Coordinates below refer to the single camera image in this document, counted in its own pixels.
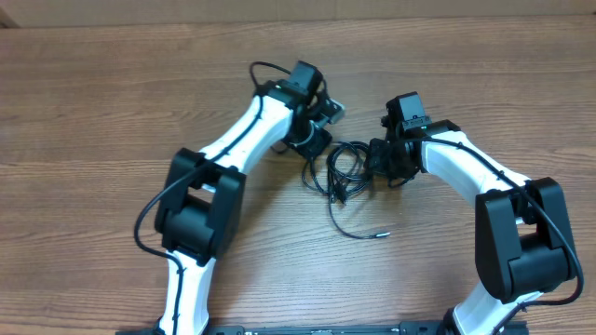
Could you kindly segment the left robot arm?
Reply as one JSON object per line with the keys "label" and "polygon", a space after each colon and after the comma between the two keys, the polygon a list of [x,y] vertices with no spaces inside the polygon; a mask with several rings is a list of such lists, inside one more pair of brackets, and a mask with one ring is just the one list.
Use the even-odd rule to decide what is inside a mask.
{"label": "left robot arm", "polygon": [[305,160],[316,158],[332,139],[325,124],[342,111],[329,98],[321,71],[299,60],[286,78],[257,83],[247,112],[220,139],[174,155],[155,219],[169,285],[153,333],[206,330],[214,265],[236,234],[248,174],[277,142]]}

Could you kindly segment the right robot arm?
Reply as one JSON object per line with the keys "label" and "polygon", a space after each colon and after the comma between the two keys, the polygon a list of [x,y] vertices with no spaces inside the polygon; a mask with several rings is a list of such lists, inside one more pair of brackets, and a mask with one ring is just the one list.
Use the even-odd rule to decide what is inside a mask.
{"label": "right robot arm", "polygon": [[531,306],[576,301],[585,277],[562,187],[531,180],[478,149],[459,126],[434,122],[415,92],[386,103],[382,139],[370,142],[370,172],[401,186],[429,173],[452,186],[475,211],[475,267],[480,279],[435,334],[525,334],[513,317]]}

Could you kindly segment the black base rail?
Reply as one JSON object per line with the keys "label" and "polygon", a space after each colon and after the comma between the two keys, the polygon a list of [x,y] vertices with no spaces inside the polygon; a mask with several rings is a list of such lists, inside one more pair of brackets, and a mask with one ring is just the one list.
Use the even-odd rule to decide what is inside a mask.
{"label": "black base rail", "polygon": [[208,326],[207,335],[437,335],[445,334],[440,321],[404,321],[397,325],[340,327],[243,328]]}

